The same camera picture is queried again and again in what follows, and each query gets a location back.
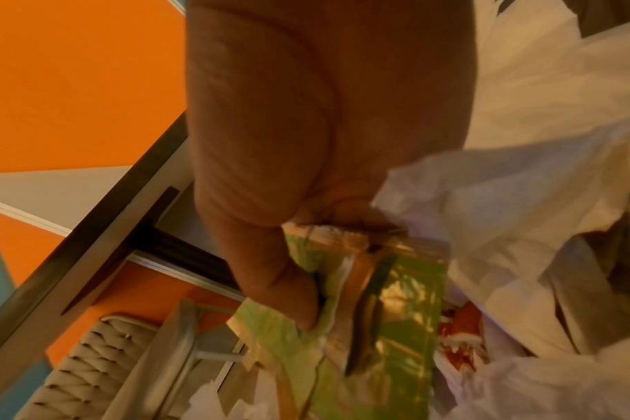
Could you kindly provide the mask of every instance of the orange surface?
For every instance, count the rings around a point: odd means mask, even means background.
[[[22,284],[62,240],[55,233],[0,214],[0,254],[15,286]]]
[[[61,242],[51,232],[0,214],[0,253],[15,284],[21,284]],[[239,302],[134,263],[126,264],[96,303],[47,350],[52,366],[59,363],[98,319],[122,313],[161,324],[181,299],[236,309]],[[221,325],[228,316],[210,313],[202,329]]]
[[[0,0],[0,172],[131,165],[186,108],[167,0]]]

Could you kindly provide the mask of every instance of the green wrapper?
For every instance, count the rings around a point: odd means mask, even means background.
[[[293,227],[292,258],[323,295],[301,333],[246,300],[228,323],[277,378],[282,420],[426,419],[447,274],[436,242]]]

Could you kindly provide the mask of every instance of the shiny plastic wrapper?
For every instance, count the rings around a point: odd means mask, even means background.
[[[426,419],[448,248],[401,235],[285,228],[321,315],[307,333],[250,299],[228,322],[276,375],[280,418]]]

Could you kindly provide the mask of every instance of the hand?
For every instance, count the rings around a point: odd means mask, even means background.
[[[388,226],[387,170],[465,141],[476,77],[465,0],[191,0],[197,208],[242,290],[304,330],[317,290],[281,224]]]

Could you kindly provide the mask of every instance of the quilted upholstery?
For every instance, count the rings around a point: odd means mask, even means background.
[[[100,420],[156,330],[125,317],[98,321],[15,420]]]

